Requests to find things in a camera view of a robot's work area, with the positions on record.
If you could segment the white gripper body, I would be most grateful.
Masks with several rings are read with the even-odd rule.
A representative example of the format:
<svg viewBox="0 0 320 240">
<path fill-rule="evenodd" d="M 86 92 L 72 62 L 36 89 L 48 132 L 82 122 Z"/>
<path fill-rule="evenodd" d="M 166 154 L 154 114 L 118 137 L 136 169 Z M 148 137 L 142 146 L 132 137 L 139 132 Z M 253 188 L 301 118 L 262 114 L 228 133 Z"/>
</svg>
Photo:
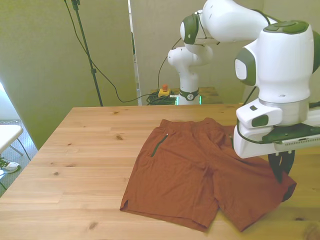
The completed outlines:
<svg viewBox="0 0 320 240">
<path fill-rule="evenodd" d="M 239 124 L 240 133 L 244 137 L 256 142 L 261 141 L 262 137 L 267 135 L 272 129 L 271 126 L 248 129 L 245 128 L 243 124 Z M 234 128 L 233 133 L 233 148 L 235 153 L 242 159 L 274 154 L 277 152 L 273 143 L 258 144 L 245 140 L 239 135 L 237 126 Z"/>
</svg>

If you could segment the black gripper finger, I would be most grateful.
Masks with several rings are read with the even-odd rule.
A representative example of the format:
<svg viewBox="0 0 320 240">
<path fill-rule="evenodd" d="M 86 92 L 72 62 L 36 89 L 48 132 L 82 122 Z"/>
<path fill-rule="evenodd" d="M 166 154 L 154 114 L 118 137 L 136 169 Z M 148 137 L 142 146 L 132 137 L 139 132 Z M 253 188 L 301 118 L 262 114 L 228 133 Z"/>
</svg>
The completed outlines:
<svg viewBox="0 0 320 240">
<path fill-rule="evenodd" d="M 283 172 L 285 172 L 287 175 L 289 175 L 294 161 L 295 161 L 295 150 L 286 151 L 281 153 L 281 163 L 280 167 Z"/>
<path fill-rule="evenodd" d="M 273 153 L 268 155 L 268 163 L 272 169 L 275 179 L 278 183 L 283 180 L 283 170 L 281 168 L 282 157 L 279 154 Z"/>
</svg>

